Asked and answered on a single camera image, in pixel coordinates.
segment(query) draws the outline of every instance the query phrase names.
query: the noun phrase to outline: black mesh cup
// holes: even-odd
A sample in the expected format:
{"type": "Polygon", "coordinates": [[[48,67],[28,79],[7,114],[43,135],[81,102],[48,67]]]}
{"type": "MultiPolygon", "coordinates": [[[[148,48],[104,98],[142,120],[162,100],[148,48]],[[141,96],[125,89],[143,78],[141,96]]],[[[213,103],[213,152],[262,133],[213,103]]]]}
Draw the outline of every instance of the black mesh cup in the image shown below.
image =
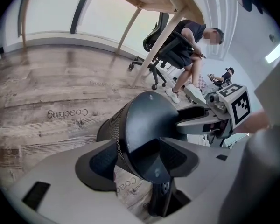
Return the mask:
{"type": "Polygon", "coordinates": [[[143,92],[99,129],[97,141],[117,141],[117,165],[151,183],[170,181],[159,151],[161,137],[187,140],[176,131],[180,121],[176,108],[162,95],[143,92]]]}

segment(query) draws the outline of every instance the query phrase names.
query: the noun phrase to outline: chair base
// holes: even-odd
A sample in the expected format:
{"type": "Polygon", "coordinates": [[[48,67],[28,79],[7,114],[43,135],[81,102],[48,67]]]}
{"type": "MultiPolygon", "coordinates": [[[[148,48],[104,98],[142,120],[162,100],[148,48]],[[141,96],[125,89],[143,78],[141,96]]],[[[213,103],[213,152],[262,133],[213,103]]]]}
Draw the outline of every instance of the chair base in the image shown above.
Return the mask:
{"type": "MultiPolygon", "coordinates": [[[[144,60],[140,57],[136,57],[132,63],[129,65],[129,70],[132,70],[134,69],[135,65],[142,65],[144,62],[144,60]]],[[[153,76],[154,76],[154,82],[155,84],[152,85],[152,89],[153,90],[156,90],[158,88],[158,83],[159,83],[159,80],[158,80],[158,76],[164,81],[164,83],[162,83],[162,86],[163,87],[166,87],[166,80],[164,78],[164,76],[160,73],[160,71],[156,68],[156,65],[159,63],[159,60],[155,60],[154,63],[150,63],[148,65],[148,68],[149,68],[149,71],[151,71],[153,73],[153,76]]]]}

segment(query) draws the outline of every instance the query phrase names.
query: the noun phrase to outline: black shorts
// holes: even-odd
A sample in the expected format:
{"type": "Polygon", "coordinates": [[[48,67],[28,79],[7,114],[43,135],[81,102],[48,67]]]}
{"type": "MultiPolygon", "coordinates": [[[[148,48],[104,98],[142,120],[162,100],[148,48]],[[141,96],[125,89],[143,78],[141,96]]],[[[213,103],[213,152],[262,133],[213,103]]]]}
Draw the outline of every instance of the black shorts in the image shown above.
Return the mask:
{"type": "Polygon", "coordinates": [[[183,60],[184,66],[189,66],[193,63],[193,61],[191,60],[191,55],[193,55],[194,52],[192,50],[174,49],[173,52],[183,60]]]}

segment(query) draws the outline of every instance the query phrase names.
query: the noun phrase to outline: white sneaker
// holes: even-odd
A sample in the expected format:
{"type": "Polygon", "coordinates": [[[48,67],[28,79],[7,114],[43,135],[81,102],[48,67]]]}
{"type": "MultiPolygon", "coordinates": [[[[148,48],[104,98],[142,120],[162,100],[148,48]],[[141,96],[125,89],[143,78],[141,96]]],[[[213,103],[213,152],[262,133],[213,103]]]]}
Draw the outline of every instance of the white sneaker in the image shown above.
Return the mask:
{"type": "Polygon", "coordinates": [[[173,100],[174,103],[179,103],[178,93],[174,93],[171,88],[166,89],[166,94],[173,100]]]}
{"type": "Polygon", "coordinates": [[[184,89],[185,93],[192,98],[194,102],[200,105],[206,104],[206,100],[203,98],[202,93],[199,88],[195,87],[193,84],[189,84],[184,89]]]}

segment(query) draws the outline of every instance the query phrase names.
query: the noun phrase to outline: desk leg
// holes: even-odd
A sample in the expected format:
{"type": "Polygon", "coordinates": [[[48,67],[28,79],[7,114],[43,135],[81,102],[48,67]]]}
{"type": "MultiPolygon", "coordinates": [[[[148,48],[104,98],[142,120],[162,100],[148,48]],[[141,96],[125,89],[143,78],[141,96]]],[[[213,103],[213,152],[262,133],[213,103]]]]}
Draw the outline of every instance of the desk leg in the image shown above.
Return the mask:
{"type": "Polygon", "coordinates": [[[187,8],[184,7],[182,10],[178,11],[173,18],[170,20],[168,25],[165,27],[165,29],[162,31],[159,38],[156,40],[154,46],[151,48],[150,52],[148,53],[145,61],[141,65],[140,71],[138,72],[138,75],[132,84],[132,88],[135,88],[136,84],[139,82],[140,78],[143,76],[145,70],[147,69],[148,65],[154,58],[154,56],[157,54],[157,52],[160,50],[161,46],[164,44],[166,39],[169,37],[173,29],[176,27],[176,25],[179,23],[179,21],[183,18],[187,11],[187,8]]]}
{"type": "Polygon", "coordinates": [[[121,39],[120,39],[120,42],[119,42],[118,47],[117,47],[117,50],[116,50],[116,52],[115,52],[117,55],[118,55],[119,52],[120,52],[120,48],[121,48],[121,46],[122,46],[123,41],[124,41],[125,38],[126,38],[126,35],[128,34],[129,30],[131,29],[131,27],[132,27],[134,21],[135,21],[136,18],[138,17],[138,15],[139,15],[139,13],[141,12],[141,10],[142,10],[141,8],[137,8],[137,10],[135,11],[134,15],[133,15],[132,18],[130,19],[130,21],[129,21],[129,23],[128,23],[126,29],[125,29],[125,32],[123,33],[123,35],[122,35],[122,37],[121,37],[121,39]]]}

